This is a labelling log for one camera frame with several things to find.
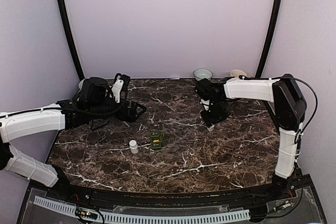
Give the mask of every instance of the dark brown marble surface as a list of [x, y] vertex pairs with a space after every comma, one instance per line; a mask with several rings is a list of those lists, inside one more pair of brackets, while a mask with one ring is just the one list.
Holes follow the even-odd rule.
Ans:
[[[146, 193], [236, 189], [271, 181], [279, 138], [263, 104], [239, 100], [230, 117], [209, 132], [194, 80], [132, 80], [129, 100], [147, 107], [135, 123], [89, 125], [59, 134], [48, 163], [63, 168], [72, 184]], [[149, 133], [165, 134], [160, 151]], [[136, 140], [139, 153], [128, 142]]]

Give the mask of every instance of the white backdrop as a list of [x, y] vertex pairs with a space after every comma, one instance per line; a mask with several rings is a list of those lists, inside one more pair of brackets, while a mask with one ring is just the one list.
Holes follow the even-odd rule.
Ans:
[[254, 74], [273, 0], [66, 0], [86, 77]]

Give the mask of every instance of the perforated metal strip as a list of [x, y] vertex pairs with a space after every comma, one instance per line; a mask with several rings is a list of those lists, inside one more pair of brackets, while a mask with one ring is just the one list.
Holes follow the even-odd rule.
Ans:
[[[43, 197], [36, 196], [34, 204], [43, 208], [58, 212], [62, 215], [75, 217], [76, 206], [74, 204], [64, 204], [61, 202], [53, 201]], [[137, 216], [137, 215], [122, 215], [114, 214], [111, 212], [100, 211], [104, 218], [105, 223], [119, 224], [222, 224], [234, 223], [242, 220], [249, 220], [249, 210], [242, 210], [236, 212], [227, 212], [215, 215], [197, 215], [197, 216], [176, 216], [176, 217], [161, 217], [161, 216]], [[98, 217], [96, 222], [102, 223], [101, 216]]]

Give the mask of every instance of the white arm segment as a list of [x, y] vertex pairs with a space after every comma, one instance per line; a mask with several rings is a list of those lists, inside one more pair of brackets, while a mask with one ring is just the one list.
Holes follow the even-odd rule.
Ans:
[[[0, 119], [0, 134], [3, 143], [9, 143], [11, 140], [22, 136], [44, 131], [59, 131], [65, 128], [65, 116], [60, 110], [43, 110], [43, 108], [60, 108], [60, 106], [54, 103], [42, 107], [37, 112], [28, 112]], [[0, 113], [0, 116], [11, 113], [3, 112]], [[12, 145], [9, 146], [9, 149], [14, 157], [8, 161], [5, 170], [20, 174], [28, 180], [36, 180], [47, 187], [52, 187], [58, 181], [57, 172], [51, 165], [29, 157]]]
[[297, 146], [295, 143], [297, 132], [287, 131], [280, 127], [280, 145], [278, 163], [275, 168], [275, 174], [281, 178], [288, 178], [294, 171], [294, 162], [297, 154]]
[[[42, 107], [40, 111], [28, 112], [0, 119], [0, 134], [4, 143], [13, 139], [44, 131], [59, 131], [65, 128], [65, 116], [60, 110], [43, 110], [43, 108], [60, 108], [58, 104]], [[11, 113], [2, 112], [0, 116]]]
[[9, 149], [14, 157], [8, 161], [5, 170], [20, 174], [28, 180], [38, 181], [47, 187], [54, 186], [58, 181], [57, 172], [51, 165], [29, 157], [12, 145], [9, 146]]
[[224, 84], [227, 98], [244, 98], [274, 102], [272, 84], [275, 80], [242, 80], [232, 78]]

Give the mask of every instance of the black bar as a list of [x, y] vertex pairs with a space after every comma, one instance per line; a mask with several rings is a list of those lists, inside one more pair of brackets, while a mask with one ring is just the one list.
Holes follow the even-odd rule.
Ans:
[[277, 19], [278, 19], [278, 14], [279, 14], [279, 9], [280, 9], [280, 3], [281, 3], [281, 0], [274, 0], [271, 19], [269, 21], [269, 26], [268, 26], [268, 30], [267, 30], [267, 35], [266, 35], [266, 39], [265, 39], [263, 52], [261, 53], [258, 69], [257, 69], [256, 75], [255, 75], [256, 78], [261, 77], [261, 75], [263, 74], [263, 70], [265, 68], [265, 64], [266, 64], [266, 61], [267, 61], [267, 56], [268, 56], [269, 49], [271, 47], [271, 43], [272, 43], [272, 40], [273, 40], [275, 26], [277, 24]]
[[71, 57], [72, 57], [72, 60], [74, 62], [73, 64], [75, 65], [75, 69], [76, 69], [79, 80], [83, 80], [85, 77], [84, 77], [83, 69], [80, 65], [80, 61], [79, 61], [78, 54], [77, 54], [77, 51], [76, 51], [74, 38], [72, 37], [72, 32], [71, 32], [71, 28], [70, 28], [67, 9], [66, 9], [66, 6], [65, 6], [65, 1], [64, 0], [57, 0], [57, 2], [58, 2], [59, 12], [61, 14], [61, 19], [62, 19], [62, 23], [63, 23], [65, 36], [67, 37]]

